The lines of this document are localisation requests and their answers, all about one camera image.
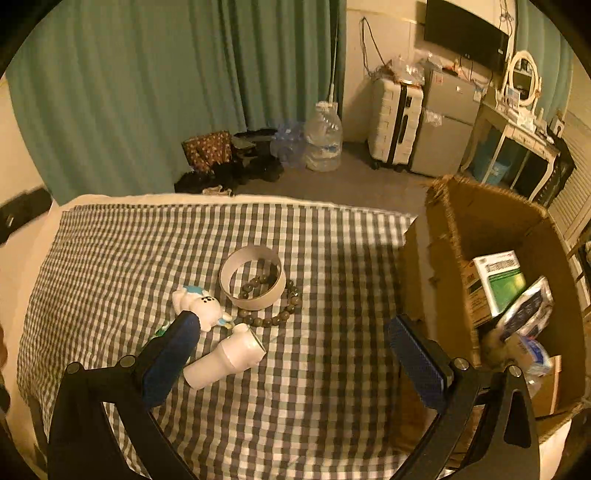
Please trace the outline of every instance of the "vanity table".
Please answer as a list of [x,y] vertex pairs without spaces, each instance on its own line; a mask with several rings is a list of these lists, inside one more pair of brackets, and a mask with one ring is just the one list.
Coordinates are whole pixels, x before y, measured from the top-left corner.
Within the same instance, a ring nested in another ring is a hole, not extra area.
[[[516,70],[517,64],[523,63],[527,63],[528,70],[531,71],[531,73],[526,72],[528,74],[525,75],[530,78],[529,95],[525,99],[521,99],[519,92],[514,86],[514,75],[524,76],[522,71]],[[515,176],[515,180],[511,184],[511,189],[515,187],[531,153],[534,153],[547,162],[544,175],[531,192],[530,200],[533,200],[552,175],[554,161],[560,154],[558,148],[552,143],[549,143],[545,138],[532,132],[534,124],[542,130],[545,129],[545,122],[543,120],[538,119],[534,121],[535,107],[541,91],[542,78],[538,76],[538,69],[531,54],[526,50],[517,52],[507,66],[500,91],[490,90],[492,95],[486,95],[480,106],[470,140],[462,158],[461,171],[466,170],[470,163],[472,163],[478,145],[485,142],[491,128],[495,128],[501,133],[501,138],[496,145],[495,153],[489,160],[486,173],[480,183],[486,183],[488,180],[504,141],[506,139],[513,140],[525,147],[526,154]],[[510,118],[507,112],[511,113],[513,118]],[[520,123],[527,124],[532,129],[522,127],[514,121],[515,119],[520,119]]]
[[521,175],[521,172],[529,160],[531,153],[538,155],[540,158],[548,162],[542,179],[536,185],[533,192],[531,192],[530,200],[533,200],[544,184],[548,181],[550,175],[552,175],[554,170],[554,161],[560,152],[554,145],[548,143],[539,135],[533,134],[532,132],[521,128],[503,111],[497,109],[494,105],[490,105],[485,102],[480,106],[480,110],[478,112],[478,116],[476,117],[476,122],[474,124],[474,128],[472,129],[472,134],[470,136],[470,140],[468,141],[467,149],[464,153],[462,166],[460,169],[464,171],[468,168],[470,163],[472,163],[478,144],[484,142],[487,139],[491,127],[495,128],[501,133],[501,139],[495,148],[495,153],[492,156],[488,164],[488,168],[486,169],[486,174],[480,183],[486,183],[492,171],[492,167],[494,166],[496,159],[501,152],[503,142],[506,139],[513,140],[519,145],[525,147],[527,149],[527,153],[521,162],[519,172],[511,184],[511,188],[515,186],[517,179],[519,178],[519,175]]

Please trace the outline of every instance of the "white suitcase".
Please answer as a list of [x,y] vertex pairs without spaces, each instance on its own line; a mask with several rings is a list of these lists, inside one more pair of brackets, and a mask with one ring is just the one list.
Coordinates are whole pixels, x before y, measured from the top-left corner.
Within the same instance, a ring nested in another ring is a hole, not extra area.
[[423,90],[392,80],[374,82],[374,104],[369,127],[369,153],[374,168],[381,163],[404,168],[408,165],[421,116]]

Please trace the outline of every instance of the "plastic water bottle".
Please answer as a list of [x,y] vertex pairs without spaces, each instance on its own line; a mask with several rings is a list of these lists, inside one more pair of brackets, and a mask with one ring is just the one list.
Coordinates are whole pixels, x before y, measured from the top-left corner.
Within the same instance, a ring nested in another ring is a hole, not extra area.
[[304,161],[314,171],[331,171],[340,166],[343,127],[331,103],[318,102],[314,115],[304,126]]

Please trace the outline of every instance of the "pile of clothes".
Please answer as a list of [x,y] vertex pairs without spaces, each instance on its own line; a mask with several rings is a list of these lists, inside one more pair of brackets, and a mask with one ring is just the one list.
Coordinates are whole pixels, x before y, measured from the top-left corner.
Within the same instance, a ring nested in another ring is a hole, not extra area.
[[220,131],[189,138],[182,145],[192,171],[174,184],[174,191],[227,194],[251,179],[277,181],[283,166],[269,150],[274,134],[274,129],[234,136]]

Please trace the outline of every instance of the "white bottle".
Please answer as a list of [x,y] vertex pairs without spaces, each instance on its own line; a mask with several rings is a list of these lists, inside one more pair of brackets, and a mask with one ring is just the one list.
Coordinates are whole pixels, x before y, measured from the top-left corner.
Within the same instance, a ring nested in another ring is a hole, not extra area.
[[244,372],[258,365],[266,354],[261,341],[249,326],[239,323],[213,352],[186,366],[183,374],[192,388],[200,390],[226,375]]

